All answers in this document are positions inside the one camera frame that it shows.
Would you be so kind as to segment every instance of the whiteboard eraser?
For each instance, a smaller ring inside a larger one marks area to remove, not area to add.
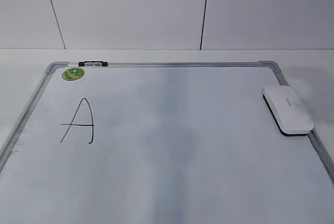
[[[263,96],[284,134],[306,135],[314,128],[303,102],[291,87],[266,86]]]

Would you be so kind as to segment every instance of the sticker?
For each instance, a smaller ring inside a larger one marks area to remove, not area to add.
[[[80,79],[85,75],[85,70],[79,67],[73,67],[63,72],[62,78],[64,80],[72,81]]]

